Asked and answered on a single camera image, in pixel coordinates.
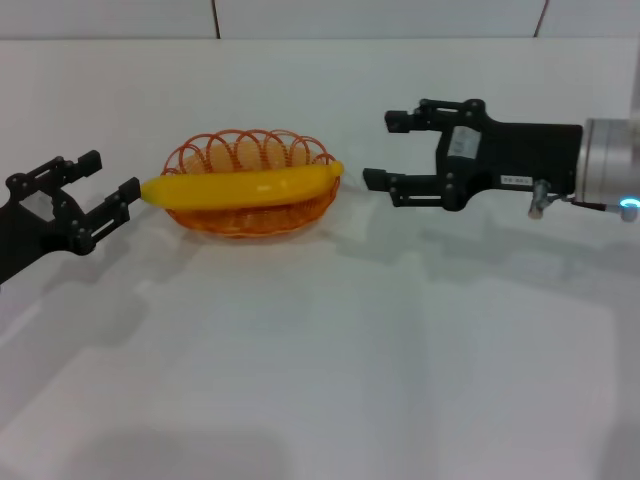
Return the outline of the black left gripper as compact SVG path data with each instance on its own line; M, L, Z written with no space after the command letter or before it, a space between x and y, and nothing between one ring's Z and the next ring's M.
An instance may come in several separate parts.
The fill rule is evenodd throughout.
M141 197L132 177L88 213L62 188L102 169L91 150L76 161L57 156L27 173L11 175L11 193L1 207L1 283L54 252L88 255L98 242L130 220L129 206Z

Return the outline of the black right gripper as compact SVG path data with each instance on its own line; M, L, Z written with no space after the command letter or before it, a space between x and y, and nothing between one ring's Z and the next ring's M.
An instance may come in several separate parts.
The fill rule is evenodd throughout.
M388 193L396 208L460 211L480 192L533 191L537 182L551 194L575 191L580 125L499 122L479 99L421 99L413 111L390 110L384 120L389 133L442 133L436 175L363 170L367 189Z

